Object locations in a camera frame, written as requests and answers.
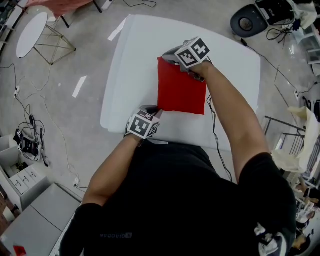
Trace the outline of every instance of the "concrete floor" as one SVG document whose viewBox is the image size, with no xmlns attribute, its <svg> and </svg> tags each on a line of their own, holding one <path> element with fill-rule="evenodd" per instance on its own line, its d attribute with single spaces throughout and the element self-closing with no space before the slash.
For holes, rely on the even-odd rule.
<svg viewBox="0 0 320 256">
<path fill-rule="evenodd" d="M 104 4 L 104 1 L 97 2 L 100 6 Z M 47 170 L 52 179 L 68 187 L 82 198 L 84 192 L 73 187 L 76 176 L 71 172 L 78 173 L 79 186 L 87 187 L 94 172 L 123 137 L 120 134 L 109 133 L 102 128 L 100 115 L 108 73 L 119 38 L 117 36 L 113 41 L 109 41 L 108 37 L 129 14 L 179 20 L 233 39 L 230 28 L 232 15 L 243 6 L 253 2 L 253 0 L 158 0 L 155 8 L 144 5 L 130 8 L 121 0 L 115 0 L 111 7 L 102 14 L 93 4 L 88 4 L 78 9 L 73 15 L 67 16 L 68 21 L 72 22 L 70 29 L 67 29 L 61 20 L 57 23 L 56 30 L 65 35 L 74 44 L 77 51 L 52 67 L 35 51 L 31 51 L 23 59 L 16 57 L 16 46 L 23 29 L 36 14 L 44 11 L 44 8 L 40 6 L 29 8 L 28 14 L 25 14 L 19 21 L 16 32 L 12 34 L 9 44 L 5 47 L 0 65 L 3 67 L 11 63 L 15 64 L 17 82 L 22 79 L 19 83 L 22 102 L 25 106 L 30 104 L 31 112 L 45 125 L 45 154 L 51 162 Z M 43 40 L 46 44 L 51 44 L 54 38 L 51 36 Z M 316 81 L 307 64 L 306 51 L 296 44 L 292 36 L 287 38 L 284 47 L 276 41 L 268 41 L 265 32 L 246 41 L 249 46 L 279 67 L 299 91 L 305 91 Z M 49 56 L 50 52 L 43 48 L 42 53 Z M 38 89 L 41 89 L 47 82 L 49 70 L 48 84 L 38 92 L 31 85 L 31 81 Z M 73 98 L 72 94 L 77 83 L 80 77 L 84 76 L 87 78 L 77 98 Z M 1 69 L 0 130 L 2 135 L 13 134 L 18 125 L 24 121 L 22 106 L 13 97 L 14 91 L 13 70 Z M 289 106 L 299 105 L 293 92 L 291 85 L 280 74 L 277 75 L 277 71 L 262 58 L 257 110 L 262 126 L 266 124 L 265 115 L 288 123 L 295 123 L 291 114 L 286 110 L 287 104 Z M 40 95 L 45 98 L 51 118 L 64 134 L 71 172 L 68 171 L 64 138 L 49 117 L 44 100 Z M 268 142 L 271 149 L 275 146 L 282 130 L 283 127 L 277 125 L 270 127 Z M 217 151 L 205 150 L 217 172 L 221 177 L 227 179 Z M 231 153 L 223 152 L 222 156 L 234 177 Z"/>
</svg>

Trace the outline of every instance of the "white table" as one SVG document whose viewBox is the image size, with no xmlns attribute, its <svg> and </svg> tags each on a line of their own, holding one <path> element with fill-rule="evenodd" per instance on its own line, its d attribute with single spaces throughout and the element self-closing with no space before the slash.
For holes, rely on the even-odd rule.
<svg viewBox="0 0 320 256">
<path fill-rule="evenodd" d="M 101 112 L 101 125 L 112 133 L 125 133 L 129 117 L 141 105 L 157 105 L 158 60 L 185 40 L 200 36 L 210 48 L 214 65 L 231 81 L 255 111 L 260 86 L 260 57 L 241 44 L 212 31 L 166 18 L 129 15 L 111 64 Z M 205 115 L 163 112 L 156 140 L 217 148 L 207 103 Z M 217 120 L 219 148 L 230 150 Z"/>
<path fill-rule="evenodd" d="M 53 65 L 54 63 L 58 62 L 65 56 L 71 54 L 72 52 L 76 51 L 76 48 L 66 39 L 66 37 L 62 34 L 60 34 L 58 31 L 53 29 L 52 27 L 47 25 L 48 20 L 48 14 L 46 12 L 41 12 L 38 15 L 36 15 L 24 28 L 24 30 L 21 33 L 21 36 L 19 38 L 18 44 L 16 46 L 16 56 L 19 59 L 24 58 L 28 55 L 28 53 L 34 49 L 38 54 L 41 55 L 42 58 L 49 64 Z M 45 28 L 49 29 L 52 33 L 50 35 L 48 34 L 42 34 Z M 41 36 L 57 36 L 59 37 L 59 40 L 56 45 L 50 45 L 50 44 L 41 44 L 37 43 L 39 38 Z M 64 41 L 69 47 L 62 47 L 60 46 L 60 42 Z M 46 59 L 40 51 L 36 48 L 36 46 L 46 46 L 46 47 L 54 47 L 54 52 L 51 60 Z M 61 49 L 67 49 L 70 50 L 69 53 L 64 54 L 59 59 L 55 60 L 55 56 L 57 53 L 58 48 Z"/>
</svg>

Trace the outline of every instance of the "red cushion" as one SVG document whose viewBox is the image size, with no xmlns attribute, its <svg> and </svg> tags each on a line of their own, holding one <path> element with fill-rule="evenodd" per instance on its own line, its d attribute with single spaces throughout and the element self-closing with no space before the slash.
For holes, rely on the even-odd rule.
<svg viewBox="0 0 320 256">
<path fill-rule="evenodd" d="M 179 111 L 204 115 L 206 82 L 193 79 L 180 71 L 180 66 L 158 57 L 158 107 L 164 111 Z"/>
</svg>

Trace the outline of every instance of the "round side table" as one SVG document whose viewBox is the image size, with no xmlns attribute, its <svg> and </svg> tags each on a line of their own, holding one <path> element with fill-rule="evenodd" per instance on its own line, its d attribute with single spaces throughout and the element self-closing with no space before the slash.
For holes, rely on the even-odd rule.
<svg viewBox="0 0 320 256">
<path fill-rule="evenodd" d="M 16 56 L 19 59 L 24 58 L 30 53 L 32 49 L 34 49 L 38 54 L 41 55 L 42 58 L 49 64 L 53 65 L 62 58 L 68 56 L 72 52 L 76 51 L 76 48 L 65 38 L 65 36 L 52 27 L 47 25 L 48 14 L 46 12 L 41 12 L 37 16 L 35 16 L 24 28 L 22 34 L 19 38 L 18 44 L 16 46 Z M 42 34 L 44 29 L 47 28 L 52 31 L 52 34 Z M 59 37 L 58 43 L 56 45 L 42 44 L 37 43 L 41 36 L 56 36 Z M 64 41 L 69 47 L 60 46 L 60 42 Z M 51 60 L 46 59 L 40 51 L 36 48 L 36 46 L 44 46 L 44 47 L 55 47 Z M 58 48 L 68 49 L 70 52 L 63 55 L 62 57 L 55 60 L 55 56 Z"/>
</svg>

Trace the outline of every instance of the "gold wire table base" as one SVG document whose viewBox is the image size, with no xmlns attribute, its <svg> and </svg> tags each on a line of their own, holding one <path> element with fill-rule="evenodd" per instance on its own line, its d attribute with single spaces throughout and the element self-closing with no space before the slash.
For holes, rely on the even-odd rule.
<svg viewBox="0 0 320 256">
<path fill-rule="evenodd" d="M 42 34 L 41 36 L 55 36 L 55 37 L 59 37 L 58 43 L 57 43 L 56 45 L 36 43 L 35 45 L 36 45 L 36 46 L 55 47 L 51 60 L 46 59 L 46 58 L 41 54 L 41 52 L 36 48 L 36 46 L 34 46 L 33 49 L 34 49 L 38 54 L 40 54 L 40 56 L 41 56 L 42 58 L 44 58 L 44 60 L 45 60 L 49 65 L 52 66 L 52 65 L 55 64 L 56 62 L 60 61 L 62 58 L 64 58 L 64 57 L 68 56 L 69 54 L 72 54 L 73 52 L 75 52 L 77 49 L 68 41 L 68 39 L 65 38 L 65 36 L 64 36 L 63 34 L 59 33 L 58 31 L 56 31 L 55 29 L 53 29 L 52 27 L 50 27 L 50 26 L 48 26 L 48 25 L 45 25 L 45 27 L 48 28 L 49 30 L 51 30 L 52 33 L 54 33 L 54 34 Z M 59 46 L 61 40 L 64 41 L 70 48 L 69 48 L 69 47 Z M 70 52 L 68 52 L 67 54 L 63 55 L 62 57 L 54 60 L 58 48 L 67 49 L 67 50 L 70 50 Z"/>
</svg>

